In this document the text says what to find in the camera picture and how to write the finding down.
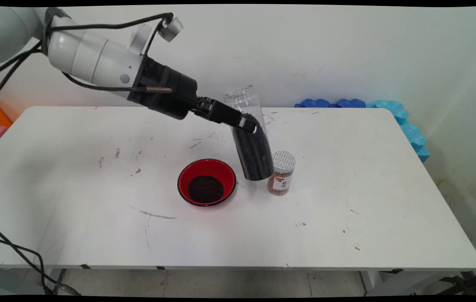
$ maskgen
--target black bowl rim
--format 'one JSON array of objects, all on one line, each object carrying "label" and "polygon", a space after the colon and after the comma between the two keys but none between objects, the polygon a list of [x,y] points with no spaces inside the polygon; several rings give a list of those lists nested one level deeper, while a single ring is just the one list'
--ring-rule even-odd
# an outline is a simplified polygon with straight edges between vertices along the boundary
[{"label": "black bowl rim", "polygon": [[[203,161],[203,160],[215,160],[215,161],[219,161],[219,162],[222,162],[222,163],[226,164],[226,165],[229,167],[229,169],[231,170],[231,172],[233,173],[233,176],[234,176],[233,188],[230,190],[229,195],[227,195],[227,197],[225,197],[224,199],[221,199],[219,202],[214,203],[214,204],[207,204],[207,205],[196,204],[196,203],[194,203],[194,202],[188,200],[184,195],[182,195],[182,193],[181,193],[181,191],[180,191],[180,183],[179,183],[179,181],[180,181],[180,176],[182,175],[182,173],[184,172],[184,170],[186,170],[186,168],[189,167],[189,166],[191,166],[193,163],[196,163],[196,162],[198,162],[198,161]],[[226,163],[226,162],[224,162],[224,161],[222,161],[222,160],[218,160],[218,159],[200,159],[200,160],[196,160],[196,161],[190,162],[189,164],[187,164],[187,165],[184,167],[184,169],[182,169],[182,171],[180,172],[180,174],[178,174],[178,179],[176,180],[176,187],[177,187],[177,190],[178,190],[178,193],[180,194],[180,196],[182,196],[182,198],[183,198],[185,201],[187,201],[189,204],[196,205],[196,206],[213,206],[213,205],[219,205],[219,204],[222,203],[223,201],[227,200],[227,198],[229,198],[229,197],[233,194],[234,189],[236,189],[236,173],[234,173],[234,170],[232,169],[232,167],[231,167],[228,163]]]}]

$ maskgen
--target white lid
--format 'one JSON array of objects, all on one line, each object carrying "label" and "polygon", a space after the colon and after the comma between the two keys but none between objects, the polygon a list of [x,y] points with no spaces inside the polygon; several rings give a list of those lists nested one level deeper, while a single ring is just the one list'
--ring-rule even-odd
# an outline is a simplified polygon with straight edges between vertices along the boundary
[{"label": "white lid", "polygon": [[275,172],[286,174],[294,170],[296,164],[296,158],[292,153],[287,151],[277,151],[272,154],[273,168]]}]

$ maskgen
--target tile floor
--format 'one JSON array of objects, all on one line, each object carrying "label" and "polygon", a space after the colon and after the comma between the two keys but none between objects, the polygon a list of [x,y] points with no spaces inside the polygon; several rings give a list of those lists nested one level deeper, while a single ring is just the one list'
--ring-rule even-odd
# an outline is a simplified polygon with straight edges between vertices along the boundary
[{"label": "tile floor", "polygon": [[[10,271],[40,283],[40,275],[32,269]],[[63,283],[84,296],[316,298],[364,294],[357,271],[69,269]],[[437,294],[450,286],[437,282],[417,294]]]}]

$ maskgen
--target blue foam block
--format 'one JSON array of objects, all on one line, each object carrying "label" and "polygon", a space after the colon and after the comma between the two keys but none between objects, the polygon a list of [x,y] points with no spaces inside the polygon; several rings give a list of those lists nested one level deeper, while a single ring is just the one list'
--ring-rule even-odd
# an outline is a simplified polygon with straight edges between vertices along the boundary
[{"label": "blue foam block", "polygon": [[338,100],[337,105],[339,105],[340,108],[365,108],[365,102],[357,98],[351,100],[342,98]]},{"label": "blue foam block", "polygon": [[311,98],[304,99],[301,101],[301,104],[295,104],[294,107],[305,107],[305,108],[327,108],[330,106],[330,102],[326,101],[325,99],[319,98],[317,100],[313,100]]},{"label": "blue foam block", "polygon": [[417,156],[421,160],[421,162],[424,162],[430,157],[430,152],[426,149],[426,147],[422,147],[419,151],[417,151]]},{"label": "blue foam block", "polygon": [[416,152],[424,147],[426,138],[420,134],[421,129],[418,126],[414,126],[406,121],[404,124],[401,124],[400,128],[403,130],[407,139],[411,143],[411,147],[413,147]]},{"label": "blue foam block", "polygon": [[384,108],[391,113],[393,113],[393,116],[399,123],[399,125],[404,124],[406,122],[406,119],[408,118],[409,113],[403,109],[403,105],[397,101],[383,101],[383,100],[378,100],[375,101],[370,108]]}]

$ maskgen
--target white table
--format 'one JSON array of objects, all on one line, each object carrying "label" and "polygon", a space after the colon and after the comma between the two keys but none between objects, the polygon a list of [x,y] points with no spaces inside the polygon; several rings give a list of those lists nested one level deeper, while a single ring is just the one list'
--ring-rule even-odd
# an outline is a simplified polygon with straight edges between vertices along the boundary
[{"label": "white table", "polygon": [[[389,111],[264,113],[272,151],[297,159],[284,196],[244,179],[229,126],[144,107],[31,107],[0,139],[0,231],[47,268],[359,270],[369,295],[476,268]],[[228,163],[239,183],[209,208],[177,191],[182,169],[203,158]],[[0,244],[0,268],[19,267]],[[376,272],[392,269],[404,270],[397,284],[378,283]],[[411,271],[420,273],[399,277]]]}]

